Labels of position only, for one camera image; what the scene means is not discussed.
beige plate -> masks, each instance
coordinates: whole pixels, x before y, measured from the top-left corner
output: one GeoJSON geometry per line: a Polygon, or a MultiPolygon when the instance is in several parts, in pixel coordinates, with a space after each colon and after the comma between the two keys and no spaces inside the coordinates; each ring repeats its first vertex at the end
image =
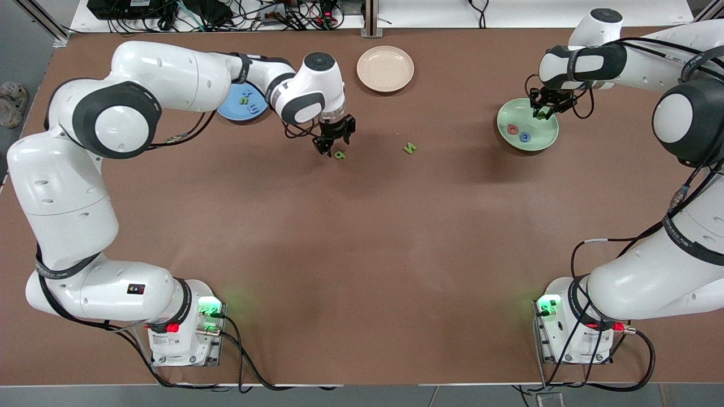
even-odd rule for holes
{"type": "Polygon", "coordinates": [[[394,46],[376,46],[357,61],[357,76],[368,88],[378,92],[404,88],[414,72],[412,58],[394,46]]]}

plate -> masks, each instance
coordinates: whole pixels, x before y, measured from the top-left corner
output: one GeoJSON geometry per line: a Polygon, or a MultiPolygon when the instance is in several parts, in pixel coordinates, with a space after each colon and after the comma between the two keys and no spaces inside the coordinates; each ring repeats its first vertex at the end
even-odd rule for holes
{"type": "Polygon", "coordinates": [[[497,125],[503,139],[518,150],[545,150],[558,138],[558,119],[555,116],[548,120],[533,117],[531,101],[527,98],[513,99],[502,105],[498,111],[497,125]],[[509,131],[510,125],[515,126],[512,129],[515,134],[509,131]]]}
{"type": "Polygon", "coordinates": [[[248,83],[235,83],[229,89],[224,103],[218,112],[223,117],[235,122],[245,122],[261,116],[269,107],[264,95],[248,83]]]}
{"type": "Polygon", "coordinates": [[[376,46],[357,61],[357,76],[373,91],[398,91],[410,82],[413,73],[412,58],[394,46],[376,46]]]}

green plate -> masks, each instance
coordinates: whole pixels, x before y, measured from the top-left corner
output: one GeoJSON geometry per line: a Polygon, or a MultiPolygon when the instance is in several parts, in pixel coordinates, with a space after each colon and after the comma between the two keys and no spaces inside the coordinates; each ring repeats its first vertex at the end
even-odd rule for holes
{"type": "Polygon", "coordinates": [[[527,98],[513,99],[502,105],[497,117],[498,131],[511,146],[523,151],[541,151],[550,147],[558,137],[558,119],[538,120],[533,117],[533,108],[527,98]],[[518,127],[518,133],[508,133],[508,125],[518,127]],[[528,133],[530,141],[521,141],[521,134],[528,133]]]}

black joint cap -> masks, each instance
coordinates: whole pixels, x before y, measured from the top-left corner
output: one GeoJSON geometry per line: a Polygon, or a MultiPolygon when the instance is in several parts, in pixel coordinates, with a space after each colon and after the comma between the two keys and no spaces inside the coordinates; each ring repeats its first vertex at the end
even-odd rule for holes
{"type": "Polygon", "coordinates": [[[619,12],[611,9],[593,9],[591,10],[591,17],[601,22],[623,21],[623,16],[619,12]]]}
{"type": "Polygon", "coordinates": [[[334,66],[334,58],[324,52],[313,52],[304,57],[304,65],[313,71],[326,71],[334,66]]]}

blue plate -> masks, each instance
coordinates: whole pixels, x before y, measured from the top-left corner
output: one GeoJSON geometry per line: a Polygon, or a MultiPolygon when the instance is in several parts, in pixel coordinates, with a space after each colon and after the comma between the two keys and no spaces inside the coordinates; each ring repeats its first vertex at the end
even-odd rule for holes
{"type": "Polygon", "coordinates": [[[268,108],[264,95],[248,83],[235,83],[229,89],[227,100],[219,107],[223,117],[236,122],[244,122],[261,116],[268,108]]]}

